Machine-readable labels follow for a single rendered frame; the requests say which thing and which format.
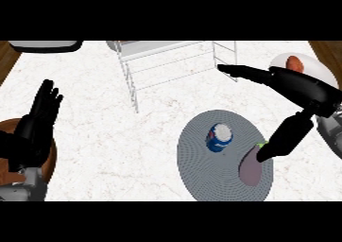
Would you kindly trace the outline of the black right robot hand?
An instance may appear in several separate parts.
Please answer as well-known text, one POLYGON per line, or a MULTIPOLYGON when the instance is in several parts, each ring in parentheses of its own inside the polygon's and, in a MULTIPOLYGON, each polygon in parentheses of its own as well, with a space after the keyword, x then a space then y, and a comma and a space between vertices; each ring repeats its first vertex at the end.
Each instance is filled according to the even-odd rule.
POLYGON ((342 91, 311 76, 281 67, 272 66, 264 71, 245 65, 219 64, 217 70, 233 78, 264 84, 301 107, 301 111, 283 119, 269 142, 255 153, 255 161, 261 163, 275 156, 289 154, 313 127, 310 117, 328 118, 337 110, 342 91))

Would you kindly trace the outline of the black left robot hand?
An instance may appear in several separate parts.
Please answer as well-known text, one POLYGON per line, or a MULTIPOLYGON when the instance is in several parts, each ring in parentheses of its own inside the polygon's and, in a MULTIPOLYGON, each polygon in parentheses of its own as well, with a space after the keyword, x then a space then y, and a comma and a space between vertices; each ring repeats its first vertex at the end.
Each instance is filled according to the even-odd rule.
POLYGON ((45 79, 30 111, 21 116, 12 133, 0 130, 0 158, 8 160, 9 172, 26 167, 40 167, 46 160, 61 101, 54 82, 45 79))

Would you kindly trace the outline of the blue and white can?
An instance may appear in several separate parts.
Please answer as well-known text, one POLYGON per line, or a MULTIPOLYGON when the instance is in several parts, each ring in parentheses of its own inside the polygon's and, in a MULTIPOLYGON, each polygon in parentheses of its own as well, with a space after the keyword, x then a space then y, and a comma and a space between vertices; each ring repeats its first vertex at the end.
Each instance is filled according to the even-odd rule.
POLYGON ((211 126, 205 136, 205 146, 211 152, 220 152, 232 140, 230 128, 226 124, 217 123, 211 126))

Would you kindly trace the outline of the round grey placemat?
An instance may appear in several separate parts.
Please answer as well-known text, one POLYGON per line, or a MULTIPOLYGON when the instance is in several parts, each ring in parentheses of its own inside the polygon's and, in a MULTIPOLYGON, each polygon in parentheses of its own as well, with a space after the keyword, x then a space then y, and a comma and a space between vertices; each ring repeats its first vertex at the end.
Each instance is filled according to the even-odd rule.
POLYGON ((245 185, 238 176, 242 157, 264 138, 251 122, 235 112, 213 110, 188 122, 176 145, 176 166, 186 190, 198 201, 261 201, 273 181, 273 160, 261 163, 260 181, 245 185), (232 130, 230 143, 211 152, 205 136, 211 126, 223 123, 232 130))

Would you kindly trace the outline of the white plate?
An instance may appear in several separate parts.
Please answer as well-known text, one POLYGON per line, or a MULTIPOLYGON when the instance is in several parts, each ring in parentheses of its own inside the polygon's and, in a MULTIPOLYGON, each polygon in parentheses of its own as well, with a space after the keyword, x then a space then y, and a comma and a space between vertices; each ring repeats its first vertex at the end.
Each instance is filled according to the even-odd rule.
POLYGON ((313 78, 325 82, 329 86, 332 86, 334 88, 338 88, 337 80, 329 69, 323 66, 323 64, 316 59, 310 58, 301 53, 279 54, 272 59, 269 66, 285 68, 285 61, 289 56, 295 56, 301 61, 301 64, 303 64, 301 74, 311 76, 313 78))

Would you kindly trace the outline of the orange sweet potato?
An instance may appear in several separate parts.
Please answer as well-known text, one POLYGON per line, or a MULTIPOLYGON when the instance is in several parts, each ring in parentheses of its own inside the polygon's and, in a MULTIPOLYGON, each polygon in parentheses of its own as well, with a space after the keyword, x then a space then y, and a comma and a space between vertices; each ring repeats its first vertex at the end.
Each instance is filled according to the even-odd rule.
POLYGON ((285 68, 298 73, 303 72, 303 64, 295 56, 289 56, 285 61, 285 68))

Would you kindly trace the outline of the white and black appliance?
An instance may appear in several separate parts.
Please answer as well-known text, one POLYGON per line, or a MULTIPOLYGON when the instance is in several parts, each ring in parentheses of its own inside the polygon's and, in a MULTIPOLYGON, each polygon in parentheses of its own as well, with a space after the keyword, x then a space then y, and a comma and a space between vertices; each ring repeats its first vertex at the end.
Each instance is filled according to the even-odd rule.
POLYGON ((12 50, 23 53, 73 52, 80 45, 80 41, 9 41, 12 50))

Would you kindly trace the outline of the purple eggplant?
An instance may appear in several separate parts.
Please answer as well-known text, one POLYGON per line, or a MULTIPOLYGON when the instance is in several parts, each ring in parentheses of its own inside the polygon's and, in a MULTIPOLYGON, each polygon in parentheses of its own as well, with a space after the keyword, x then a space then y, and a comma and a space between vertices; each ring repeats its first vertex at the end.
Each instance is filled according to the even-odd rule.
POLYGON ((244 185, 255 186, 260 182, 261 163, 260 149, 266 143, 255 143, 238 164, 238 177, 244 185))

